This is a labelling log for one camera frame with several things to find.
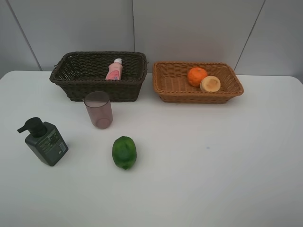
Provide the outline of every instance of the pink cup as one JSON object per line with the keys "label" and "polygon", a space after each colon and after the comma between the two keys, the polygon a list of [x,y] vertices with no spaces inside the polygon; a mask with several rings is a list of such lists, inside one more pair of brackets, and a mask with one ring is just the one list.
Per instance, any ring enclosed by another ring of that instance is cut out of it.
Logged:
{"label": "pink cup", "polygon": [[103,91],[89,93],[84,98],[84,104],[94,126],[99,129],[106,129],[110,126],[113,114],[107,93]]}

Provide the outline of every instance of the green lime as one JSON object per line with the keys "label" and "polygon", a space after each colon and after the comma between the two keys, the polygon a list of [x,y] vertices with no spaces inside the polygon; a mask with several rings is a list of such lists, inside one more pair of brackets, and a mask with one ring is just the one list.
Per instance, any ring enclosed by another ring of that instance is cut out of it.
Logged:
{"label": "green lime", "polygon": [[114,142],[113,160],[117,167],[125,170],[130,169],[136,162],[136,159],[136,145],[131,138],[122,136]]}

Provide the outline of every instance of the orange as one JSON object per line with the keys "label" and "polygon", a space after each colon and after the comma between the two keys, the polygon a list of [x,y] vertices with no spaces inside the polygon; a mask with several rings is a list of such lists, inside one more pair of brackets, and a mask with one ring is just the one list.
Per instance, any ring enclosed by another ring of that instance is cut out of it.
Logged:
{"label": "orange", "polygon": [[207,77],[207,72],[199,67],[192,68],[187,74],[187,80],[191,86],[199,87],[201,81]]}

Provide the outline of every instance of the dark green bottle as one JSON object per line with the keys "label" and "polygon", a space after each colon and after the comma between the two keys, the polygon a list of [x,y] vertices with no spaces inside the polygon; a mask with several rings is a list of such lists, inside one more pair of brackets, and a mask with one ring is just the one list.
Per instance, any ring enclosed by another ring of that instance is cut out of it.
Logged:
{"label": "dark green bottle", "polygon": [[42,123],[40,118],[34,117],[25,122],[18,132],[25,130],[30,132],[25,143],[47,165],[54,166],[68,151],[66,143],[53,124]]}

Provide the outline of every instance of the dark brown wicker basket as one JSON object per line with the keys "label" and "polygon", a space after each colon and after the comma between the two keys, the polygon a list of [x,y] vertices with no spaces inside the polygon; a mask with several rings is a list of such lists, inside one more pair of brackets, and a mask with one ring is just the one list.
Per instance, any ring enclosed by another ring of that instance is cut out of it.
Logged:
{"label": "dark brown wicker basket", "polygon": [[[108,67],[122,58],[121,80],[105,80]],[[63,56],[50,81],[60,86],[72,101],[83,101],[94,91],[109,94],[111,102],[136,101],[147,73],[147,61],[138,52],[72,52]]]}
{"label": "dark brown wicker basket", "polygon": [[[217,92],[201,91],[187,81],[187,73],[193,67],[201,67],[209,76],[221,82]],[[243,94],[244,89],[234,71],[224,63],[183,61],[159,61],[153,66],[153,88],[164,102],[222,104]]]}

